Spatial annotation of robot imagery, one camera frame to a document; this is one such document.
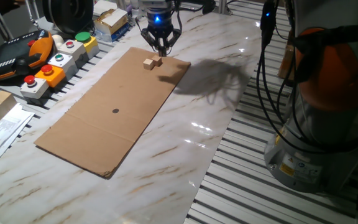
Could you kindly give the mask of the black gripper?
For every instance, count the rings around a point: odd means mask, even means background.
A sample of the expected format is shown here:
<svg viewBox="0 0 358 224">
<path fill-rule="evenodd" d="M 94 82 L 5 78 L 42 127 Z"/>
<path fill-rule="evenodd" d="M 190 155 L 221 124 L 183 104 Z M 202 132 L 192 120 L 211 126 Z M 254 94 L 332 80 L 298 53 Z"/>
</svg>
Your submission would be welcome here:
<svg viewBox="0 0 358 224">
<path fill-rule="evenodd" d="M 144 40 L 158 52 L 159 56 L 166 57 L 179 37 L 180 29 L 173 29 L 172 10 L 167 8 L 148 8 L 148 26 L 141 30 Z M 155 37 L 166 37 L 163 39 L 163 47 Z"/>
</svg>

